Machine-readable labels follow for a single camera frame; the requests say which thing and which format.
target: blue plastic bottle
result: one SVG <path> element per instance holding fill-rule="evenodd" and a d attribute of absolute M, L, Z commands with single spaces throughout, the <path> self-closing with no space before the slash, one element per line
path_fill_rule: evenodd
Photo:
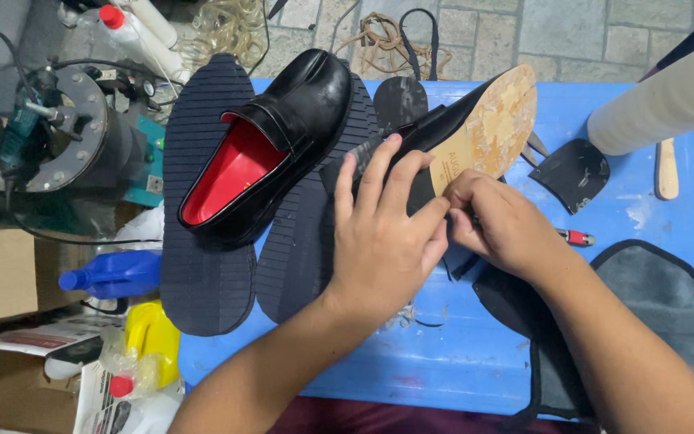
<path fill-rule="evenodd" d="M 162 250 L 104 253 L 79 270 L 63 272 L 58 285 L 101 300 L 147 294 L 159 285 L 161 255 Z"/>

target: white plastic tube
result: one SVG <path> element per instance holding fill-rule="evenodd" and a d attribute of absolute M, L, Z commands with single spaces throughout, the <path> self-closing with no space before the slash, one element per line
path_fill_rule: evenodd
<path fill-rule="evenodd" d="M 596 109 L 588 136 L 622 155 L 694 130 L 694 52 Z"/>
<path fill-rule="evenodd" d="M 176 28 L 170 24 L 149 0 L 110 0 L 112 5 L 119 6 L 136 15 L 151 33 L 168 48 L 173 48 L 178 40 Z"/>
<path fill-rule="evenodd" d="M 178 53 L 168 50 L 135 15 L 112 5 L 103 6 L 98 14 L 108 28 L 109 36 L 131 59 L 149 66 L 155 73 L 162 66 L 166 76 L 172 78 L 182 69 Z"/>

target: hand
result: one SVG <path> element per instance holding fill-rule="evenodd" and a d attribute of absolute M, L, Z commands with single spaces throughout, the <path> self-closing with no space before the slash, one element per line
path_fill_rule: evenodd
<path fill-rule="evenodd" d="M 535 286 L 581 259 L 535 204 L 489 175 L 468 169 L 443 195 L 451 202 L 454 241 Z M 467 205 L 481 228 L 463 211 Z"/>
<path fill-rule="evenodd" d="M 376 149 L 354 204 L 355 157 L 346 154 L 334 192 L 334 276 L 323 295 L 335 309 L 373 321 L 387 321 L 405 306 L 448 247 L 448 200 L 434 198 L 414 216 L 406 214 L 411 181 L 433 156 L 411 151 L 382 188 L 400 143 L 393 134 Z"/>

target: blue table surface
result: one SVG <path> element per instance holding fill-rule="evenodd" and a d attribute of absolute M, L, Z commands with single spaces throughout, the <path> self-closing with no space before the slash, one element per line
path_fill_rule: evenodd
<path fill-rule="evenodd" d="M 252 80 L 257 93 L 270 80 Z M 379 81 L 366 81 L 373 97 Z M 451 104 L 480 83 L 425 82 L 430 108 Z M 588 138 L 585 122 L 598 106 L 632 84 L 537 84 L 535 132 L 553 152 L 576 137 Z M 522 158 L 506 173 L 557 228 L 588 232 L 596 245 L 579 252 L 588 261 L 626 239 L 651 242 L 694 267 L 694 132 L 676 137 L 680 195 L 668 202 L 655 197 L 655 147 L 608 157 L 611 178 L 596 198 L 570 216 L 545 188 L 527 177 Z M 542 157 L 535 152 L 539 161 Z M 261 251 L 266 233 L 256 243 Z M 456 267 L 469 253 L 452 244 L 444 256 Z M 441 409 L 514 414 L 529 403 L 528 340 L 495 320 L 478 301 L 472 281 L 479 267 L 459 282 L 449 282 L 442 264 L 415 299 L 416 318 L 442 323 L 427 328 L 398 323 L 377 330 L 349 356 L 326 369 L 302 395 L 419 405 Z M 196 385 L 223 360 L 275 324 L 258 302 L 235 331 L 209 338 L 181 335 L 178 366 Z"/>

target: teal machine part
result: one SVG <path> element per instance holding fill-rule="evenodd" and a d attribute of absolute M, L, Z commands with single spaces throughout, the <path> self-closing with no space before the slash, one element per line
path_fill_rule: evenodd
<path fill-rule="evenodd" d="M 165 129 L 141 115 L 138 116 L 136 128 L 147 135 L 146 163 L 141 169 L 141 176 L 130 183 L 125 200 L 156 208 L 163 200 L 162 150 Z"/>

